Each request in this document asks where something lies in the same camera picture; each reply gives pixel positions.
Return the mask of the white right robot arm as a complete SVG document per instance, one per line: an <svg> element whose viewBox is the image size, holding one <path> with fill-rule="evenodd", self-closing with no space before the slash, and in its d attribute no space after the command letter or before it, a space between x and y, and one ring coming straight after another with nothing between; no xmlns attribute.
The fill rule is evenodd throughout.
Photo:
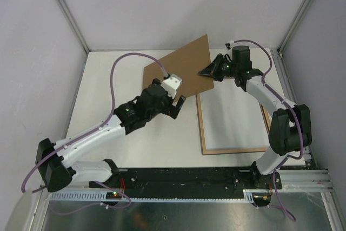
<svg viewBox="0 0 346 231"><path fill-rule="evenodd" d="M270 113L269 148L252 163L249 175L253 187L263 188L269 177L275 180L277 171L288 159L300 160L304 148L311 144L310 109L285 98L265 80L267 72L252 66L248 46L227 44L226 47L226 54L218 54L197 74L217 82L232 78L237 87L257 99Z"/></svg>

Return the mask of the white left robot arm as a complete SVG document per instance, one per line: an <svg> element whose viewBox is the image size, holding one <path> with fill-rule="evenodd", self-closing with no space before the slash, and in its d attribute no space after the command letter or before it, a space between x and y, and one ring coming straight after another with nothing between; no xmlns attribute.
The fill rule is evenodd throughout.
<svg viewBox="0 0 346 231"><path fill-rule="evenodd" d="M36 164L50 193L76 182L102 182L112 188L119 183L119 170L111 159L81 162L79 159L95 148L143 128L158 114L176 119L185 101L180 96L173 104L182 80L172 74L163 81L154 79L140 96L120 105L111 115L93 128L72 138L38 144Z"/></svg>

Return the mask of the brown cardboard backing board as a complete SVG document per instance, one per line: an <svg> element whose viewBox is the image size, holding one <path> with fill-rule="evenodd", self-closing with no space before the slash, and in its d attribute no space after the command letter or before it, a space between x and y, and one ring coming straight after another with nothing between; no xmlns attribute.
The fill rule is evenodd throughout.
<svg viewBox="0 0 346 231"><path fill-rule="evenodd" d="M188 98L214 88L211 78L198 75L210 63L208 35L186 44L159 59L167 73L182 79L175 100L183 95Z"/></svg>

